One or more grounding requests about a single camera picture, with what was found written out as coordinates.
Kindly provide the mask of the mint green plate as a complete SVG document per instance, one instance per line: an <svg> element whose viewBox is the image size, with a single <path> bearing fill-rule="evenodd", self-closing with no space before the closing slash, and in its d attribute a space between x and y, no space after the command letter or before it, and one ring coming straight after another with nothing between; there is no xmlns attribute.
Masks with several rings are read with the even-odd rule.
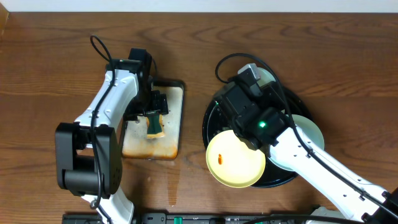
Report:
<svg viewBox="0 0 398 224"><path fill-rule="evenodd" d="M319 127L304 116L293 114L292 117L302 141L305 143L310 141L312 144L318 146L319 149L324 150L325 142ZM280 134L277 137L277 142L276 146L271 146L269 148L269 159L281 169L294 171L294 169L291 168L292 160L302 156L305 157L307 152L297 140L292 128L287 128Z"/></svg>
<svg viewBox="0 0 398 224"><path fill-rule="evenodd" d="M257 84L260 87L275 81L275 78L272 76L272 74L264 68L259 67L258 73L260 75L260 79L257 81Z"/></svg>

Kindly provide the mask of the green yellow sponge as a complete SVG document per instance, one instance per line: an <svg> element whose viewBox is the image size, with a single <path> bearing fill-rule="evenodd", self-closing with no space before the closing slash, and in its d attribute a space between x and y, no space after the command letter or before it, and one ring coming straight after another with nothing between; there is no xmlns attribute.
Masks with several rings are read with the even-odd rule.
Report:
<svg viewBox="0 0 398 224"><path fill-rule="evenodd" d="M162 138L165 136L163 116L161 114L148 116L147 123L147 139Z"/></svg>

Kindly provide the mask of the pale yellow plate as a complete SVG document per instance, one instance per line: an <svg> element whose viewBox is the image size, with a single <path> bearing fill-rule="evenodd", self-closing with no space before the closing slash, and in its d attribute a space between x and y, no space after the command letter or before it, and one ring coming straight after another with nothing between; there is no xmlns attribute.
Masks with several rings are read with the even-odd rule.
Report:
<svg viewBox="0 0 398 224"><path fill-rule="evenodd" d="M232 188L256 183L266 168L266 157L252 150L232 130L217 134L206 148L206 164L213 177Z"/></svg>

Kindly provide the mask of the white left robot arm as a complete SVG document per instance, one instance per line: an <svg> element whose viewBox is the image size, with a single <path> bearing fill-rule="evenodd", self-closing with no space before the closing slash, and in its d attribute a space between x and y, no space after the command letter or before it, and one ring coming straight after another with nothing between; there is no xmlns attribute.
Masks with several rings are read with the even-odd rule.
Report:
<svg viewBox="0 0 398 224"><path fill-rule="evenodd" d="M122 149L116 131L120 121L149 119L150 133L159 134L167 99L153 89L154 59L110 59L105 80L87 110L55 130L57 182L61 189L89 201L105 223L131 223L134 204L120 187Z"/></svg>

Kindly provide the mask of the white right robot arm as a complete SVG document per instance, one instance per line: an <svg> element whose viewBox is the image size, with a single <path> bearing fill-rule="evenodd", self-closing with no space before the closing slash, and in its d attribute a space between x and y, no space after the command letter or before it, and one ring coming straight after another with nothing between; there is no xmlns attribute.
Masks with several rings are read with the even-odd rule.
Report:
<svg viewBox="0 0 398 224"><path fill-rule="evenodd" d="M284 87L231 82L213 99L227 117L233 136L245 152L263 146L279 164L312 184L351 220L397 222L397 192L389 193L345 167L321 150L295 124Z"/></svg>

